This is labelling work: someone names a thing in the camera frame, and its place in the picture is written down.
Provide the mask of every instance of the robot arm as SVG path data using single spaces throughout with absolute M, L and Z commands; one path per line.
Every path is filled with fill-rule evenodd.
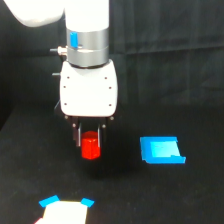
M 63 0 L 4 0 L 15 18 L 28 27 L 58 21 L 64 13 Z
M 109 0 L 4 1 L 13 15 L 29 27 L 56 22 L 65 9 L 67 46 L 59 47 L 58 54 L 67 60 L 60 73 L 60 101 L 55 110 L 60 107 L 71 123 L 73 139 L 82 147 L 83 158 L 98 158 L 105 147 L 107 124 L 114 119 L 118 97 L 116 71 L 109 59 Z M 97 132 L 82 135 L 83 117 L 98 120 Z

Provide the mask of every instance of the blue tape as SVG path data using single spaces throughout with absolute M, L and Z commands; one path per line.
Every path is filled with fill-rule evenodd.
M 52 196 L 52 197 L 47 198 L 47 199 L 44 199 L 44 200 L 42 200 L 42 201 L 39 201 L 39 204 L 40 204 L 43 208 L 45 208 L 47 205 L 52 204 L 52 203 L 54 203 L 54 202 L 56 202 L 56 201 L 60 201 L 57 195 Z
M 90 199 L 87 199 L 87 198 L 83 198 L 82 201 L 81 201 L 81 204 L 83 205 L 86 205 L 87 207 L 92 207 L 92 205 L 94 204 L 95 202 L 90 200 Z

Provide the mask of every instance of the black surface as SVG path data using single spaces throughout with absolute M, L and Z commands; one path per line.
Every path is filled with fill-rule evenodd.
M 38 202 L 55 194 L 95 200 L 87 224 L 223 223 L 223 112 L 126 108 L 110 128 L 96 175 L 53 107 L 17 107 L 0 133 L 0 223 L 33 223 L 44 212 Z M 177 136 L 186 164 L 142 162 L 140 136 Z

